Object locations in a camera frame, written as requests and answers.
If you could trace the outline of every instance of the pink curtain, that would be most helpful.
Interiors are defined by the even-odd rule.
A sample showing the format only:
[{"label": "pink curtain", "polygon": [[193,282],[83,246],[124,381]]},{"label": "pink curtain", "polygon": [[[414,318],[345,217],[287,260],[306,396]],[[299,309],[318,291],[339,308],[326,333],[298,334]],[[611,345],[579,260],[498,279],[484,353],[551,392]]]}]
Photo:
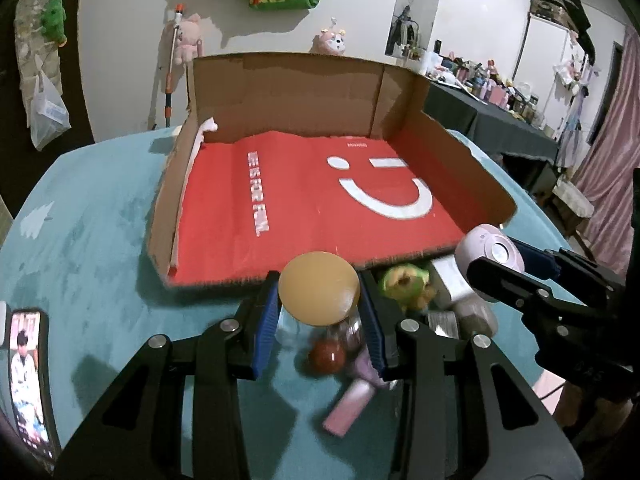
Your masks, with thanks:
[{"label": "pink curtain", "polygon": [[640,166],[640,38],[627,27],[620,79],[602,129],[574,177],[593,203],[584,232],[597,261],[626,275],[631,254],[633,169]]}]

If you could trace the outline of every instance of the pink round device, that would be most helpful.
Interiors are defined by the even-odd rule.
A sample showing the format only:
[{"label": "pink round device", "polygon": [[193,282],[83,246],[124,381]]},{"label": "pink round device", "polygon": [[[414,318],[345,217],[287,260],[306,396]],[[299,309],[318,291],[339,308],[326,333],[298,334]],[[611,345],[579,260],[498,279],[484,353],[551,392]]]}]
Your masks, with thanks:
[{"label": "pink round device", "polygon": [[482,256],[510,269],[524,272],[524,261],[520,251],[507,235],[491,224],[480,224],[471,229],[456,247],[455,256],[458,269],[465,280],[469,264]]}]

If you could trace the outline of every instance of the silver screw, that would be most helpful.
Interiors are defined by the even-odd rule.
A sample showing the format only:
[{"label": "silver screw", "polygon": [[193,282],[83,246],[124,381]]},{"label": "silver screw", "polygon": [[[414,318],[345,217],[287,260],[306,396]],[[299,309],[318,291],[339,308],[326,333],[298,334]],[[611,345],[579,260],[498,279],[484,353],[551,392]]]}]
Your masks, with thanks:
[{"label": "silver screw", "polygon": [[488,348],[490,344],[491,340],[484,334],[477,334],[474,336],[474,345],[479,346],[480,348]]},{"label": "silver screw", "polygon": [[240,323],[235,319],[225,319],[220,322],[220,328],[222,329],[222,332],[235,332],[240,328]]},{"label": "silver screw", "polygon": [[420,328],[420,323],[415,319],[403,319],[400,322],[400,328],[405,332],[415,332]]},{"label": "silver screw", "polygon": [[147,344],[154,349],[162,348],[164,345],[166,345],[166,338],[162,334],[153,335],[149,338]]}]

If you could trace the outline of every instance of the orange ball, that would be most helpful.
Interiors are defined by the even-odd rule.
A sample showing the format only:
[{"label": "orange ball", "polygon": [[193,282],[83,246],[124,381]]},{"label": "orange ball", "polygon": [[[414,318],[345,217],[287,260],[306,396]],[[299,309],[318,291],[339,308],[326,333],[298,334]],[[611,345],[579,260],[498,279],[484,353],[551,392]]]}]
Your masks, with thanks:
[{"label": "orange ball", "polygon": [[321,375],[338,373],[344,367],[347,352],[339,341],[320,339],[309,352],[311,369]]}]

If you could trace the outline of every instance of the phone screen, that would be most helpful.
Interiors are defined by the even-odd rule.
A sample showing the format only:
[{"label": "phone screen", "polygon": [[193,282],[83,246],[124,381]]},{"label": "phone screen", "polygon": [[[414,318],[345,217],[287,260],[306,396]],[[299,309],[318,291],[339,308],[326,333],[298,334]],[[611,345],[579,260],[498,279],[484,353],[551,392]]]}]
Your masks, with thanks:
[{"label": "phone screen", "polygon": [[9,339],[9,380],[15,423],[23,442],[36,454],[52,462],[55,447],[47,431],[40,391],[45,372],[46,320],[38,311],[14,312]]}]

